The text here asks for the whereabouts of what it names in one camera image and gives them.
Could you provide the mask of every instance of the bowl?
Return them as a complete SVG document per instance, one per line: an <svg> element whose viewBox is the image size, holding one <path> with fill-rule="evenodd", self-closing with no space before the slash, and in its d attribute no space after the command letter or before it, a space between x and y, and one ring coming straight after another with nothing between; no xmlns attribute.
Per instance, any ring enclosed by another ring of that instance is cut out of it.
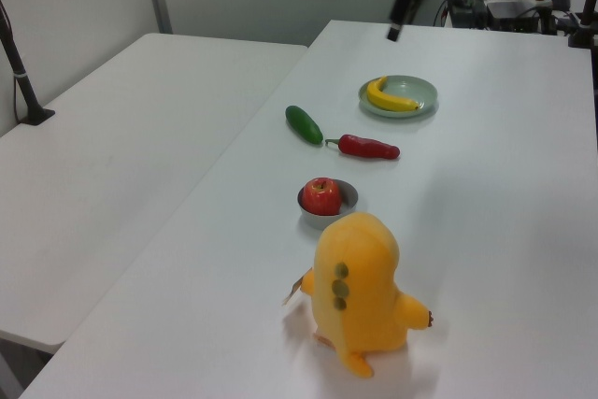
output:
<svg viewBox="0 0 598 399"><path fill-rule="evenodd" d="M340 206L340 212L337 215L316 215L312 214L311 212L307 212L305 209L303 209L303 206L301 205L303 188L297 194L297 203L301 208L301 215L303 216L307 224L316 229L323 230L329 224L332 224L338 219L342 219L346 215L355 211L355 207L357 206L358 200L358 194L355 188L351 186L348 182L343 181L341 179L335 179L335 182L338 185L338 190L340 191L340 196L343 200Z"/></svg>

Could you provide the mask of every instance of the green spot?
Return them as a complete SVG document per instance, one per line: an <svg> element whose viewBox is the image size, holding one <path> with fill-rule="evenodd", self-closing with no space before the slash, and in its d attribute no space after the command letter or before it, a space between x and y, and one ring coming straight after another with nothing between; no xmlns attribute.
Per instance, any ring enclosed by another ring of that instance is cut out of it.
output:
<svg viewBox="0 0 598 399"><path fill-rule="evenodd" d="M335 298L335 309L343 311L347 308L347 303L343 298Z"/></svg>
<svg viewBox="0 0 598 399"><path fill-rule="evenodd" d="M344 263L336 264L335 275L339 279L344 279L349 275L349 269Z"/></svg>
<svg viewBox="0 0 598 399"><path fill-rule="evenodd" d="M333 293L335 296L346 298L349 296L349 286L342 280L336 280L333 282Z"/></svg>

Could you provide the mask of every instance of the light green plate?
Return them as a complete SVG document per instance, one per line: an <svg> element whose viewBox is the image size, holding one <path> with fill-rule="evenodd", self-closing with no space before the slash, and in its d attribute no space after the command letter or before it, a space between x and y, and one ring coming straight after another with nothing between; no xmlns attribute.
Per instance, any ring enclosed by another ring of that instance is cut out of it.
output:
<svg viewBox="0 0 598 399"><path fill-rule="evenodd" d="M407 75L389 75L386 81L384 92L391 95L398 95L415 100L420 104L420 107L415 111L389 111L373 105L367 98L367 81L359 90L359 100L362 107L378 116L390 117L392 119L407 119L409 117L419 116L428 111L435 109L437 105L438 91L433 84L425 79L417 77L409 77Z"/></svg>

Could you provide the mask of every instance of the apple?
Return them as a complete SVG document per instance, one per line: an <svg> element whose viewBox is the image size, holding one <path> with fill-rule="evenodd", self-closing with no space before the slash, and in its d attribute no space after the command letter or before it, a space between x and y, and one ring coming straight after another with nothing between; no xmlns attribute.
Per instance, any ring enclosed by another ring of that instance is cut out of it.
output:
<svg viewBox="0 0 598 399"><path fill-rule="evenodd" d="M338 215L341 203L338 184L330 178L310 180L301 194L301 206L314 215Z"/></svg>

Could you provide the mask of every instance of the stuffed animal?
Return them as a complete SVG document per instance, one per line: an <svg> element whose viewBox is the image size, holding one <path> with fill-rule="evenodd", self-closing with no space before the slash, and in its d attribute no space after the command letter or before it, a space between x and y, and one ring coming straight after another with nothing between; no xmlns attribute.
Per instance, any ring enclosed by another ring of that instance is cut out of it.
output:
<svg viewBox="0 0 598 399"><path fill-rule="evenodd" d="M362 378L373 375L364 353L399 349L407 329L432 326L432 312L394 284L398 264L391 231L373 215L354 212L324 230L314 266L301 280L319 340Z"/></svg>

